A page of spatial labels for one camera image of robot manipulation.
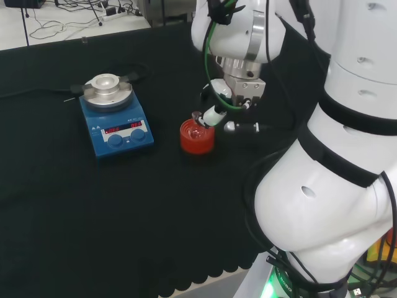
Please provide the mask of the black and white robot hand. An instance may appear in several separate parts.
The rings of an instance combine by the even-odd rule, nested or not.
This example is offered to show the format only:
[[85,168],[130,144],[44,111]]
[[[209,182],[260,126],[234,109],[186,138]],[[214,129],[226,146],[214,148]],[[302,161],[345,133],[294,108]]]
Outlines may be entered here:
[[210,129],[217,126],[227,114],[245,112],[255,106],[264,95],[266,83],[257,78],[237,78],[229,74],[211,79],[202,89],[202,99],[214,99],[215,103],[204,113],[195,111],[195,124]]

